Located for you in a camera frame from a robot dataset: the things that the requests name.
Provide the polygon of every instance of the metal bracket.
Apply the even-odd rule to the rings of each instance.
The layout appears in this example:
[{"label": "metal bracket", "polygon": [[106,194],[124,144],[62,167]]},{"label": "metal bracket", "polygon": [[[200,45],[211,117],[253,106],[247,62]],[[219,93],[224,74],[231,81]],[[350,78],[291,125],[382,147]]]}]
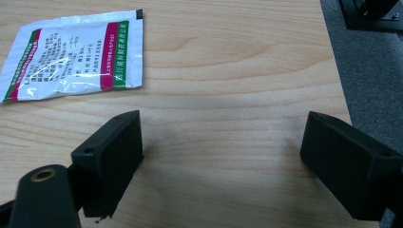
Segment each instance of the metal bracket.
[{"label": "metal bracket", "polygon": [[384,9],[368,9],[363,0],[339,0],[347,29],[400,32],[403,30],[403,5],[398,0],[367,0],[387,4]]}]

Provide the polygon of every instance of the green stripe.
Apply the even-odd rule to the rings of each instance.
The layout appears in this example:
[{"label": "green stripe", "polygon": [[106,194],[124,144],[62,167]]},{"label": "green stripe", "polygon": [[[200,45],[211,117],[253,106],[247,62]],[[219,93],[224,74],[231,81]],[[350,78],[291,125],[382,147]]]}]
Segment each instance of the green stripe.
[{"label": "green stripe", "polygon": [[127,65],[128,21],[119,22],[118,37],[115,49],[115,68],[113,70],[113,85],[115,88],[125,88]]},{"label": "green stripe", "polygon": [[6,96],[4,97],[3,102],[10,99],[10,94],[14,90],[15,83],[17,82],[17,79],[21,74],[21,69],[22,69],[25,61],[28,59],[28,55],[29,55],[30,51],[32,50],[33,40],[35,39],[35,36],[36,36],[36,30],[33,31],[32,34],[30,35],[28,45],[24,51],[23,56],[21,57],[20,62],[18,63],[17,69],[15,70],[15,73],[14,73],[14,77],[11,80],[9,90],[6,93]]}]

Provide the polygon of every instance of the wooden table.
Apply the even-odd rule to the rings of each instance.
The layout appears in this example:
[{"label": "wooden table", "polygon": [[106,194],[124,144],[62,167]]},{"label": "wooden table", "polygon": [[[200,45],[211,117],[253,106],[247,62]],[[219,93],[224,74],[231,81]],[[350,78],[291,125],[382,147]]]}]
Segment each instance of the wooden table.
[{"label": "wooden table", "polygon": [[144,9],[139,89],[0,105],[0,203],[109,118],[140,109],[145,159],[113,218],[84,227],[376,227],[300,161],[308,111],[349,121],[318,0],[1,1],[0,67],[18,29]]}]

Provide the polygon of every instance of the white packet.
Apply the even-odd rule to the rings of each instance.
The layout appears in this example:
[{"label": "white packet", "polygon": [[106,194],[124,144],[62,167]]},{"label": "white packet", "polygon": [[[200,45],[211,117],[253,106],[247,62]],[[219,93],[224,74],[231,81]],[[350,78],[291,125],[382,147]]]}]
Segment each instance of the white packet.
[{"label": "white packet", "polygon": [[0,74],[0,103],[142,85],[143,11],[23,26]]}]

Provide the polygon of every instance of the black object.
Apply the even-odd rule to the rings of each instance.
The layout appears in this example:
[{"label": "black object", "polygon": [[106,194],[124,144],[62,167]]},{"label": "black object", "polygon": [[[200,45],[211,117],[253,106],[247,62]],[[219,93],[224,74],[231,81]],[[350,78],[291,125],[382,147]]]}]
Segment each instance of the black object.
[{"label": "black object", "polygon": [[388,207],[403,218],[403,156],[343,121],[310,112],[302,160],[354,219],[381,220]]},{"label": "black object", "polygon": [[15,201],[0,206],[0,227],[80,227],[112,217],[143,160],[140,112],[116,116],[71,153],[73,164],[47,165],[19,182]]},{"label": "black object", "polygon": [[347,29],[400,32],[403,5],[399,0],[339,0]]},{"label": "black object", "polygon": [[137,9],[136,10],[136,20],[141,20],[143,19],[143,9]]}]

